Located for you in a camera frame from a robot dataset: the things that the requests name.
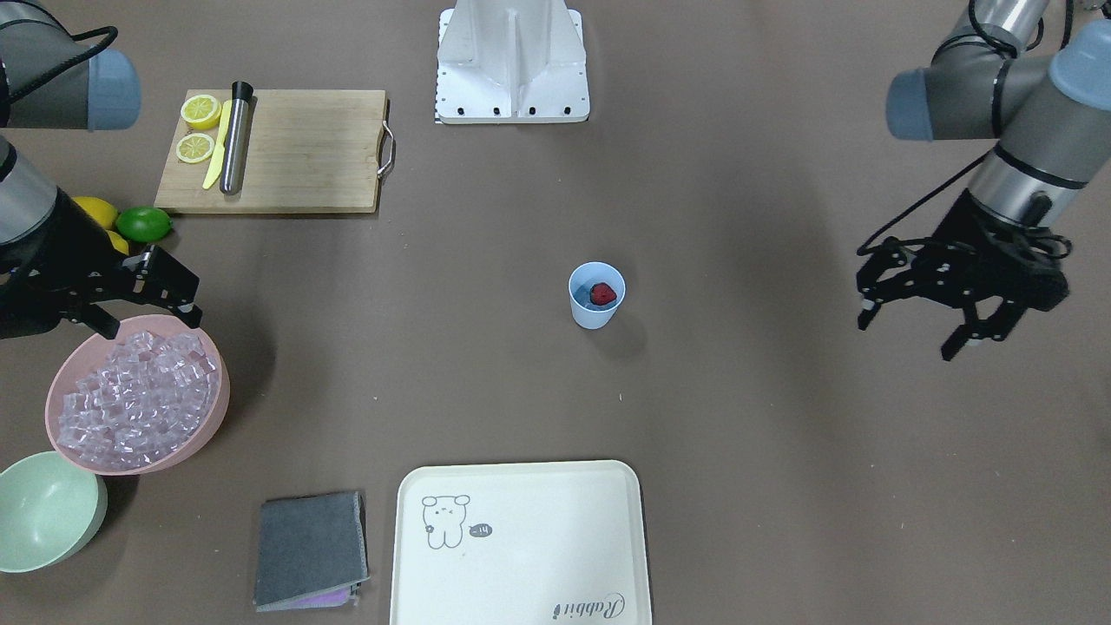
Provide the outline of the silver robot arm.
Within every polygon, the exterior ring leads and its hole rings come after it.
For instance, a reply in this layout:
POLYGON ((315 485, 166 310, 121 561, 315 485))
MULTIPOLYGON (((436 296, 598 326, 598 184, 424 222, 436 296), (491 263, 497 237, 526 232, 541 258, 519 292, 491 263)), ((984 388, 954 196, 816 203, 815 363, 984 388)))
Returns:
POLYGON ((644 313, 714 309, 777 345, 848 325, 849 246, 919 183, 1015 127, 1047 56, 1010 58, 964 1, 575 1, 590 115, 437 127, 439 1, 120 1, 143 81, 93 182, 154 181, 186 88, 386 89, 404 152, 386 216, 424 221, 399 261, 427 308, 523 309, 585 252, 634 272, 644 313))

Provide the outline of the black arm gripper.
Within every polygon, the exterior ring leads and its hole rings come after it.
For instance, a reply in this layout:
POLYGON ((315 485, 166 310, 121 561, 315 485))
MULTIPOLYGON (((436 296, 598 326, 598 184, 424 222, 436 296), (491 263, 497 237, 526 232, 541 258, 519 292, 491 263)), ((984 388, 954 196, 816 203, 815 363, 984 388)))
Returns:
POLYGON ((1070 240, 997 219, 969 191, 930 236, 871 238, 858 254, 865 259, 857 273, 858 329, 865 331, 881 305, 901 299, 960 309, 965 321, 941 345, 944 361, 995 340, 995 326, 1014 325, 1025 310, 1048 312, 1070 293, 1062 268, 1070 240))

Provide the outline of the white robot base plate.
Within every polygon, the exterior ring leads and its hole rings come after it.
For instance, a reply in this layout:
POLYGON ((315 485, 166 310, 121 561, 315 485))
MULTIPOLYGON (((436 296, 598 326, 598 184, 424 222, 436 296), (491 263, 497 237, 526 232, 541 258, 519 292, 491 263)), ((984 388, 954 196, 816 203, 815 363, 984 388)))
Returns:
POLYGON ((457 1, 437 20, 442 124, 585 122, 583 20, 563 1, 457 1))

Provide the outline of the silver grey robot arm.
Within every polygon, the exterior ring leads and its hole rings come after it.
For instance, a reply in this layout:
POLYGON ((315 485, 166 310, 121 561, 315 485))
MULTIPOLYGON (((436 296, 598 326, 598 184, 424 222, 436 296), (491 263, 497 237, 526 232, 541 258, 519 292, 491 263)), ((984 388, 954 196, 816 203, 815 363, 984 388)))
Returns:
MULTIPOLYGON (((3 127, 128 129, 141 111, 134 64, 112 49, 116 27, 71 33, 39 1, 4 1, 3 127)), ((1 142, 3 337, 52 331, 61 321, 116 337, 104 301, 168 310, 199 327, 199 280, 161 246, 119 252, 96 222, 8 140, 1 142)))

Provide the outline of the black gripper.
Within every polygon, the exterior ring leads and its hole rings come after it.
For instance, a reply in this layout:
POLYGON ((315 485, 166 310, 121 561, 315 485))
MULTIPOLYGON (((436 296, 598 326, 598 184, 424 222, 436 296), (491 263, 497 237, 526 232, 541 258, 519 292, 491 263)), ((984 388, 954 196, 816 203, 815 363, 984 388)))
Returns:
POLYGON ((116 300, 163 308, 187 327, 200 327, 197 274, 156 244, 123 256, 106 232, 58 191, 40 225, 3 244, 1 336, 40 335, 70 320, 116 339, 119 320, 100 308, 116 300))

